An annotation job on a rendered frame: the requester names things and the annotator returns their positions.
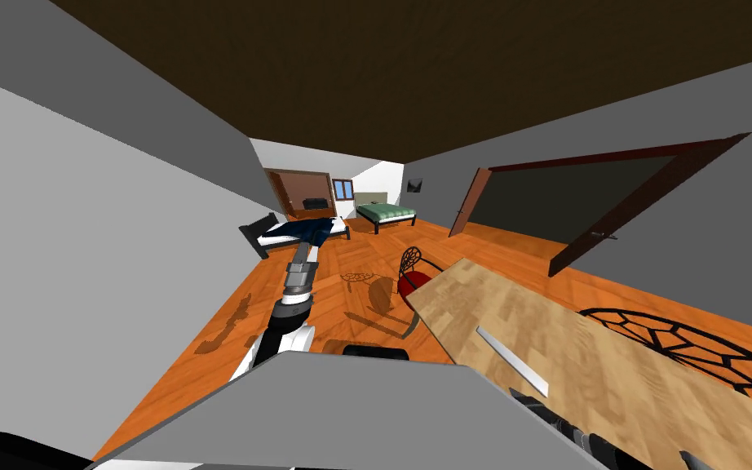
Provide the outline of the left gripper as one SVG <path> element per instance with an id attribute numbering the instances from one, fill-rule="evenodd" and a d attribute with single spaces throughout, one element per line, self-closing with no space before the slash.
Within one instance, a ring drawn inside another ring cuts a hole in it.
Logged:
<path id="1" fill-rule="evenodd" d="M 283 295 L 308 295 L 317 270 L 319 246 L 299 243 L 294 258 L 287 266 Z"/>

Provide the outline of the bed with dark blue blanket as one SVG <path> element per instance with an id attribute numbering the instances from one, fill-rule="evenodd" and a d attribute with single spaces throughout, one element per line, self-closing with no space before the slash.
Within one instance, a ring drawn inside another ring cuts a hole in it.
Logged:
<path id="1" fill-rule="evenodd" d="M 341 236 L 351 239 L 350 228 L 340 216 L 278 222 L 276 214 L 269 212 L 262 219 L 238 228 L 260 259 L 268 259 L 268 252 L 278 247 L 298 245 L 300 242 L 316 245 L 319 237 L 323 241 Z"/>

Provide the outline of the brown wardrobe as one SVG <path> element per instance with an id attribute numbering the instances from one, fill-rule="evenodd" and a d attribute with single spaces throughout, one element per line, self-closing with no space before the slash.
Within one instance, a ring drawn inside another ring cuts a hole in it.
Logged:
<path id="1" fill-rule="evenodd" d="M 338 216 L 328 173 L 273 168 L 264 171 L 287 219 Z"/>

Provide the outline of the bed with green cover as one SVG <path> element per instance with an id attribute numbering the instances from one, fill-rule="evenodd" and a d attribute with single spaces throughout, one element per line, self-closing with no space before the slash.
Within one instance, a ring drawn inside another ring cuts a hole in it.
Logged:
<path id="1" fill-rule="evenodd" d="M 379 234 L 379 229 L 387 224 L 398 224 L 403 221 L 409 221 L 411 226 L 416 224 L 416 211 L 388 203 L 386 192 L 356 192 L 354 206 L 356 213 L 374 226 L 375 234 Z"/>

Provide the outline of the red chair with black back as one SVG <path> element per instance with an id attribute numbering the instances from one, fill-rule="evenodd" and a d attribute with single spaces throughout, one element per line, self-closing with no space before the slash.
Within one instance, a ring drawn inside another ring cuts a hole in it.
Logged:
<path id="1" fill-rule="evenodd" d="M 402 300 L 414 313 L 416 312 L 416 310 L 408 301 L 409 295 L 432 279 L 432 276 L 430 276 L 429 274 L 425 274 L 416 269 L 416 265 L 420 262 L 433 267 L 440 273 L 444 272 L 443 268 L 431 262 L 429 259 L 423 258 L 422 252 L 418 247 L 411 246 L 407 250 L 405 250 L 405 253 L 402 255 L 400 260 L 396 287 L 397 292 Z"/>

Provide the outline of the brown door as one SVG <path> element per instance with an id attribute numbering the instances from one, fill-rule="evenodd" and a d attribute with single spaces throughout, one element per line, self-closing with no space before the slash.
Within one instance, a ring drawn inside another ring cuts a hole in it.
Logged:
<path id="1" fill-rule="evenodd" d="M 478 168 L 471 186 L 464 198 L 462 204 L 458 209 L 456 219 L 452 228 L 449 231 L 449 237 L 453 237 L 462 233 L 468 224 L 471 213 L 474 210 L 476 203 L 478 202 L 480 195 L 482 194 L 492 171 L 488 168 Z"/>
<path id="2" fill-rule="evenodd" d="M 671 159 L 552 258 L 547 276 L 554 277 L 598 243 L 613 238 L 618 229 L 749 135 L 749 132 L 744 132 L 722 139 L 662 147 L 664 154 Z"/>

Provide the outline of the light wood cupboard door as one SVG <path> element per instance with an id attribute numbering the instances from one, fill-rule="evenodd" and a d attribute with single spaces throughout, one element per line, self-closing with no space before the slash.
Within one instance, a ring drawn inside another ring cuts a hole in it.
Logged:
<path id="1" fill-rule="evenodd" d="M 549 384 L 548 408 L 653 470 L 752 470 L 752 399 L 590 318 L 461 259 L 409 302 L 459 365 L 504 392 L 535 395 L 477 333 L 505 344 Z"/>

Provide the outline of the black patterned round rug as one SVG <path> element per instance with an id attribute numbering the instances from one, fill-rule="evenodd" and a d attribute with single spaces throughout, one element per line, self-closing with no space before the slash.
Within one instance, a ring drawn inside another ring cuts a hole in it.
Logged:
<path id="1" fill-rule="evenodd" d="M 752 351 L 747 348 L 694 326 L 649 313 L 587 308 L 579 314 L 752 397 Z"/>

